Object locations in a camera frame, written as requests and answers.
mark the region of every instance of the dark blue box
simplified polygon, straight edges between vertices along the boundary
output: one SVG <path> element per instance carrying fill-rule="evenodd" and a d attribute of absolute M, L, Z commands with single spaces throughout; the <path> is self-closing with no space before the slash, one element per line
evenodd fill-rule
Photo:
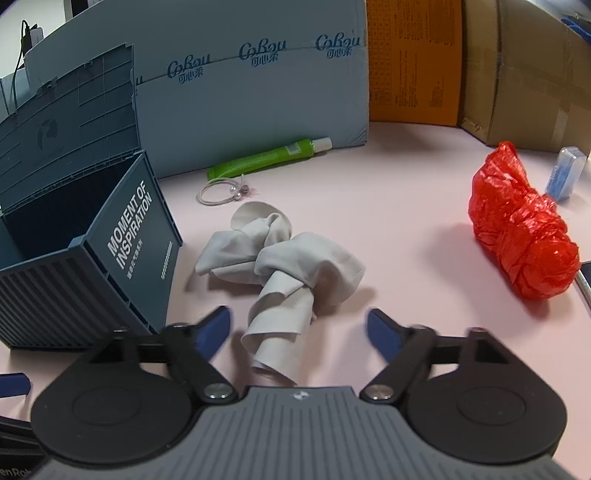
<path fill-rule="evenodd" d="M 81 349 L 165 324 L 181 237 L 134 111 L 132 48 L 45 85 L 0 124 L 0 340 Z"/>

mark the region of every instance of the phone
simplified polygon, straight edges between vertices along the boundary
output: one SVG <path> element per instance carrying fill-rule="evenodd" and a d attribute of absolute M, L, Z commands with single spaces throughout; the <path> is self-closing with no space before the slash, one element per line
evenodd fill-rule
<path fill-rule="evenodd" d="M 591 307 L 591 261 L 584 262 L 575 277 L 579 288 L 583 292 L 587 304 Z"/>

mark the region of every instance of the white cloth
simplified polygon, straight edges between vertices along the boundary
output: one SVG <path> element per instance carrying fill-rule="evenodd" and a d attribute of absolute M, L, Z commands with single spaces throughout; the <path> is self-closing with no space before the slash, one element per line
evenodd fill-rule
<path fill-rule="evenodd" d="M 244 203 L 230 227 L 212 235 L 195 270 L 263 285 L 242 344 L 254 355 L 253 368 L 297 383 L 313 307 L 349 298 L 365 267 L 323 236 L 304 232 L 292 238 L 290 221 L 266 203 Z"/>

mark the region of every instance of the hair tie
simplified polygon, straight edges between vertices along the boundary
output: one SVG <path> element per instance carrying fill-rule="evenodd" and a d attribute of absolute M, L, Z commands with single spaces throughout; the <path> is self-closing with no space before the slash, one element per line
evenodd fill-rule
<path fill-rule="evenodd" d="M 233 179 L 227 179 L 225 177 L 220 177 L 218 179 L 209 180 L 205 184 L 203 189 L 197 194 L 197 201 L 203 205 L 206 205 L 206 206 L 217 206 L 217 205 L 224 205 L 225 203 L 230 203 L 230 202 L 240 202 L 240 200 L 242 200 L 244 198 L 244 196 L 246 194 L 248 194 L 248 192 L 250 192 L 250 187 L 246 183 L 244 183 L 243 177 L 244 177 L 244 175 L 240 177 L 240 182 L 238 182 L 237 180 L 233 180 Z M 205 193 L 205 191 L 209 187 L 212 187 L 213 185 L 217 185 L 220 183 L 226 183 L 226 184 L 230 185 L 230 196 L 227 198 L 224 198 L 222 200 L 214 200 L 214 201 L 203 200 L 203 194 Z"/>

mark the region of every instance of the red plastic bag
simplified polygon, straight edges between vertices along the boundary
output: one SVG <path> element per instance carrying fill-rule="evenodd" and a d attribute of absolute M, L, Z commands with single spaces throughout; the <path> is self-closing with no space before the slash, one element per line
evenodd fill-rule
<path fill-rule="evenodd" d="M 555 202 L 529 184 L 517 150 L 501 142 L 472 179 L 474 234 L 524 299 L 564 292 L 581 264 Z"/>

